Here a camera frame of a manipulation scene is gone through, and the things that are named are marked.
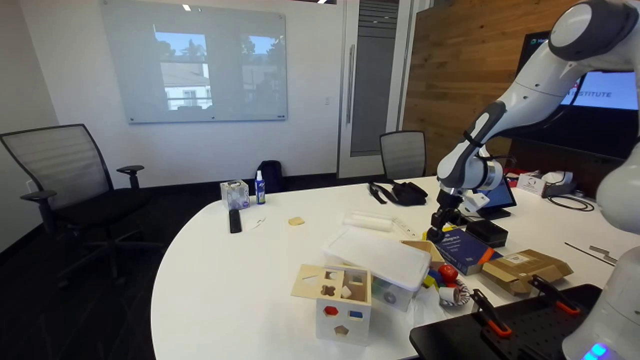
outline conference table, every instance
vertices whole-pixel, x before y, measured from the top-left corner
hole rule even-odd
[[[322,246],[342,229],[351,210],[392,215],[422,234],[438,204],[435,177],[410,179],[429,193],[425,206],[379,204],[366,184],[268,194],[266,204],[241,211],[243,232],[230,234],[228,211],[213,202],[176,235],[160,264],[151,300],[151,331],[157,360],[176,359],[406,359],[408,314],[374,300],[368,347],[319,340],[315,301],[290,296],[301,264],[323,265]],[[609,225],[598,209],[561,208],[514,188],[512,216],[494,221],[509,231],[507,255],[534,249],[566,261],[574,271],[558,288],[591,283],[603,287],[613,267],[582,252],[594,245],[614,258],[640,245],[640,236]],[[288,224],[301,217],[305,223]],[[405,240],[398,234],[398,240]],[[499,306],[520,300],[482,274],[461,276]],[[471,312],[472,302],[447,309]]]

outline black office chair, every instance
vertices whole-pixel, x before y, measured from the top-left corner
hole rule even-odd
[[[102,154],[83,124],[1,134],[0,142],[38,187],[39,191],[20,198],[39,205],[47,233],[54,234],[59,226],[75,234],[96,227],[105,231],[106,241],[86,243],[95,250],[59,274],[59,286],[68,284],[72,272],[106,255],[112,278],[121,284],[124,278],[118,275],[118,250],[163,248],[158,243],[122,241],[139,229],[113,237],[111,226],[149,200],[140,192],[136,175],[144,167],[117,169],[129,175],[131,188],[114,189]]]
[[[387,179],[424,176],[427,156],[425,144],[422,131],[394,131],[380,135],[382,167]]]

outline black bag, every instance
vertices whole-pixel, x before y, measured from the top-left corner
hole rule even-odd
[[[374,193],[378,191],[383,193],[390,202],[402,206],[425,205],[427,203],[427,196],[429,196],[429,194],[416,184],[399,184],[393,180],[391,180],[391,183],[394,185],[391,189],[393,193],[390,193],[387,189],[375,183],[369,183],[369,192],[371,195],[374,195],[380,204],[386,204],[387,202],[375,196]]]
[[[258,170],[262,172],[265,193],[280,193],[287,189],[284,183],[284,176],[282,176],[282,165],[279,161],[263,161],[260,163]]]

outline door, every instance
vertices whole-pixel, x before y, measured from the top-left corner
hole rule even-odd
[[[338,177],[382,174],[380,135],[400,126],[413,0],[347,0]]]

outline chair armrest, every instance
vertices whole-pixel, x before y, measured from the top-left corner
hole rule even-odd
[[[21,196],[20,199],[40,203],[46,201],[50,197],[56,196],[57,194],[58,193],[53,190],[44,190],[41,192],[28,193],[27,195]]]
[[[116,169],[117,172],[129,175],[129,184],[132,189],[139,189],[140,183],[138,182],[138,172],[145,167],[142,165],[129,165],[128,167],[121,167]]]
[[[140,170],[144,169],[145,167],[142,165],[129,165],[128,167],[121,167],[119,169],[117,169],[117,172],[121,172],[123,174],[127,174],[127,175],[135,175],[137,172],[139,172]]]
[[[42,223],[47,234],[53,234],[56,232],[56,222],[53,219],[53,211],[49,206],[49,198],[56,196],[53,190],[43,190],[41,192],[28,193],[20,197],[22,200],[37,202],[40,208],[40,216],[42,217]]]

